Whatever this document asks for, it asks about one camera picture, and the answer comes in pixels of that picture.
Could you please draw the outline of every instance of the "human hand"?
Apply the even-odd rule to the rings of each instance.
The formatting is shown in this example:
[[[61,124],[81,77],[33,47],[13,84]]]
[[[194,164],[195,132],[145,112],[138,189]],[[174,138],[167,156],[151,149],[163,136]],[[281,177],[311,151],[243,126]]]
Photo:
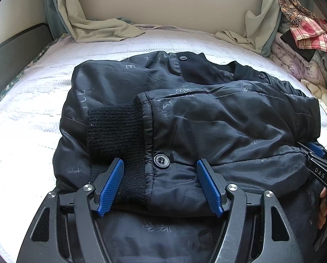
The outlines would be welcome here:
[[[327,188],[324,188],[320,194],[320,198],[322,199],[320,205],[319,219],[318,219],[318,229],[322,229],[325,224],[326,216],[327,216]]]

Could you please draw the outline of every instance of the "knit cuff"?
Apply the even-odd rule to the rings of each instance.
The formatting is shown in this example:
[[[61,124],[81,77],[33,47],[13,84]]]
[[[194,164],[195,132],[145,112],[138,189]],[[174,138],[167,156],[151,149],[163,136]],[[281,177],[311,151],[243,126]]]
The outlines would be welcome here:
[[[135,98],[131,104],[89,110],[87,143],[91,182],[119,157],[124,162],[124,176],[115,200],[144,204],[145,144],[139,99]]]

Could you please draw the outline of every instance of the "white bedsheet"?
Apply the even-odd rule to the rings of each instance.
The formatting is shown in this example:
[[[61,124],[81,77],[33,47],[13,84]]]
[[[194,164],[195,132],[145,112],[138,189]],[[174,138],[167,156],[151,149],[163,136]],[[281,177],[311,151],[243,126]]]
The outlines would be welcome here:
[[[55,186],[52,157],[59,138],[61,110],[71,88],[73,68],[89,59],[122,60],[164,50],[205,53],[208,60],[236,60],[310,92],[271,60],[218,40],[179,29],[148,30],[121,42],[77,44],[70,37],[53,45],[0,102],[0,254],[15,263],[40,203]],[[321,110],[319,141],[327,147],[327,116]]]

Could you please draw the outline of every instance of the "metal snap button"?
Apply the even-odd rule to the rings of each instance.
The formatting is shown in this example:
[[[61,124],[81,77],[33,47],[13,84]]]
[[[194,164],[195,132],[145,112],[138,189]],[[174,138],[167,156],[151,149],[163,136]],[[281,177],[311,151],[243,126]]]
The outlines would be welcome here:
[[[155,165],[160,169],[166,169],[169,165],[169,159],[164,154],[157,154],[154,157],[154,163]]]

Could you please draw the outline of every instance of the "metal screw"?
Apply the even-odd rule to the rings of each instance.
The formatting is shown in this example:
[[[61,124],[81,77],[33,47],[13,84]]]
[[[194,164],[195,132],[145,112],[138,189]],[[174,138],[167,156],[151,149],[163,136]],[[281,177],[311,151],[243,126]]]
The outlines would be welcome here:
[[[274,196],[272,191],[266,191],[264,194],[266,195],[266,197],[269,197],[269,198],[272,198]]]
[[[92,189],[93,189],[93,185],[92,184],[87,184],[87,185],[84,185],[83,186],[83,190],[86,191],[86,192],[88,192],[88,191],[90,191]]]
[[[54,191],[51,191],[51,192],[48,193],[48,198],[49,198],[49,199],[52,199],[52,198],[54,198],[55,196],[56,196],[56,192],[54,192]]]
[[[238,189],[238,186],[235,184],[229,184],[228,189],[231,191],[236,191]]]

